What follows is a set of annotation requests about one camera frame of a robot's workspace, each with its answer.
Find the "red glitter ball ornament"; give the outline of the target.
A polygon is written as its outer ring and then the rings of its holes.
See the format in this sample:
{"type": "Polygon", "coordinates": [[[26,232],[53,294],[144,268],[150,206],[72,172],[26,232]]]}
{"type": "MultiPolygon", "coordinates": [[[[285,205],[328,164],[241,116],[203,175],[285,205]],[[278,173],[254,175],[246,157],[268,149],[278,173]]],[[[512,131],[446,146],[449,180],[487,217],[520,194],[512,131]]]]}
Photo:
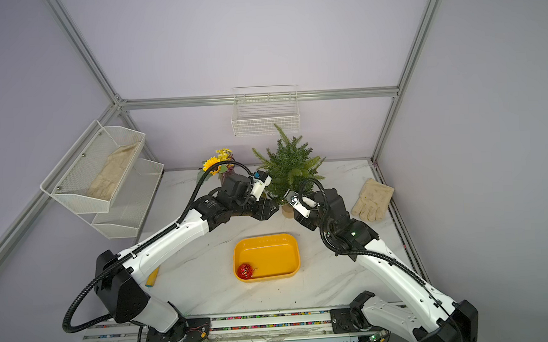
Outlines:
{"type": "Polygon", "coordinates": [[[241,280],[251,279],[254,274],[254,268],[251,264],[243,263],[238,266],[236,276],[241,280]]]}

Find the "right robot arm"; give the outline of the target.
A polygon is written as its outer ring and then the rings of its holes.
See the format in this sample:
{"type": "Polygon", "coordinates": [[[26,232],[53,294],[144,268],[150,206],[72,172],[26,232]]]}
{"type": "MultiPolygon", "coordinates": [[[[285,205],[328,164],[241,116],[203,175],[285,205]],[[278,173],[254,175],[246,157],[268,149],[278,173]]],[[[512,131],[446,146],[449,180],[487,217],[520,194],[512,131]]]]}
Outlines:
{"type": "Polygon", "coordinates": [[[414,272],[373,228],[351,217],[336,190],[319,190],[307,197],[289,190],[285,199],[296,221],[318,230],[332,253],[363,266],[401,300],[397,306],[364,291],[350,305],[355,326],[381,327],[409,342],[477,342],[474,305],[454,301],[414,272]]]}

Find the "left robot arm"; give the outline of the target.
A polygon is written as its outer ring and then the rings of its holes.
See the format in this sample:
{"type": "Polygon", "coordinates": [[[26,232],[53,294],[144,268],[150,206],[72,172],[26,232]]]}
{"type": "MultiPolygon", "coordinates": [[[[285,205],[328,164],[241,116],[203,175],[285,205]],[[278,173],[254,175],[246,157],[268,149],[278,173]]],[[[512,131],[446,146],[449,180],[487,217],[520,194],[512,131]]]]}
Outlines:
{"type": "Polygon", "coordinates": [[[268,220],[278,203],[264,195],[271,177],[258,170],[252,176],[234,174],[222,186],[193,201],[182,222],[176,222],[151,237],[142,251],[142,241],[130,248],[130,259],[97,282],[95,293],[116,323],[137,322],[158,333],[165,342],[183,342],[190,326],[172,303],[150,295],[143,285],[163,262],[199,237],[227,223],[233,216],[268,220]]]}

